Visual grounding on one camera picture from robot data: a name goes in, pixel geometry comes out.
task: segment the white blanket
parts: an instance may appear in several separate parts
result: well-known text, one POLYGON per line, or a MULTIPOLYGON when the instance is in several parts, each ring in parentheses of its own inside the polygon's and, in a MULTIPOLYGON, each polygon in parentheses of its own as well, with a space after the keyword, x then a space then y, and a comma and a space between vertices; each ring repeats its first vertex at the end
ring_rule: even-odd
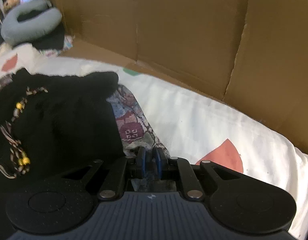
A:
POLYGON ((308 231, 308 155, 284 136, 226 105, 158 78, 145 74, 131 76, 121 67, 96 61, 65 57, 47 59, 30 45, 24 46, 0 57, 0 76, 6 73, 1 71, 4 62, 15 57, 15 53, 18 61, 7 72, 15 73, 23 66, 30 73, 46 75, 83 76, 95 71, 115 71, 119 83, 134 94, 171 156, 186 158, 190 163, 202 158, 219 161, 288 191, 297 204, 289 233, 297 239, 305 239, 308 231))

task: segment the ribbed grey surface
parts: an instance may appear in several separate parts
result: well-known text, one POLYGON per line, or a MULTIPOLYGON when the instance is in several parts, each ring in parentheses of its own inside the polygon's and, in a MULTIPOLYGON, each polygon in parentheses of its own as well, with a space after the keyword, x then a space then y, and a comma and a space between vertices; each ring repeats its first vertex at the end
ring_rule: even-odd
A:
POLYGON ((9 240, 291 240, 288 233, 243 236, 215 222, 201 203, 188 202, 178 192, 126 192, 114 202, 101 203, 94 215, 76 229, 56 236, 16 232, 9 240))

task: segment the grey neck pillow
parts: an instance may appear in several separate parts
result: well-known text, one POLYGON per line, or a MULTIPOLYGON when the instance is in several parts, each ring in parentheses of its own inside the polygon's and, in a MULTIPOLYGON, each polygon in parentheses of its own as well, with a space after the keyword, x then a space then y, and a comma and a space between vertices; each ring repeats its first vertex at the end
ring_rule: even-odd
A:
POLYGON ((2 22, 1 35, 11 46, 30 42, 51 33, 61 22, 61 12, 52 7, 49 0, 33 0, 20 4, 9 11, 2 22), (40 15, 22 22, 17 18, 33 10, 44 11, 40 15))

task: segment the patterned fabric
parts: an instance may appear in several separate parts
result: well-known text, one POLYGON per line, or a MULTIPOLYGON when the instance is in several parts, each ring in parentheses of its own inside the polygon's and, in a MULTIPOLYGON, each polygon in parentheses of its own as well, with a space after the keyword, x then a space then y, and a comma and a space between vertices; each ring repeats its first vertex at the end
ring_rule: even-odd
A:
POLYGON ((11 83, 12 80, 12 74, 7 74, 4 77, 0 78, 0 90, 5 87, 7 84, 11 83))
POLYGON ((57 49, 45 49, 45 50, 39 50, 38 52, 46 57, 57 57, 60 55, 63 51, 69 50, 73 47, 73 38, 69 35, 66 35, 64 37, 64 47, 62 50, 57 49))
POLYGON ((134 155, 133 150, 143 146, 148 151, 154 147, 161 147, 169 156, 168 150, 154 133, 130 90, 123 85, 118 85, 114 95, 107 101, 112 105, 126 155, 134 155))

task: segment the logo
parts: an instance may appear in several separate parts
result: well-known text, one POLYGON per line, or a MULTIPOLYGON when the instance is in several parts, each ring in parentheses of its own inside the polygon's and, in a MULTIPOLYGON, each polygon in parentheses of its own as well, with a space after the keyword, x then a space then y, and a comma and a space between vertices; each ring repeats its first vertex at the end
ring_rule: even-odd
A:
POLYGON ((148 198, 150 198, 151 200, 153 200, 154 198, 156 198, 156 196, 155 196, 155 195, 153 195, 153 194, 148 195, 147 197, 148 197, 148 198))

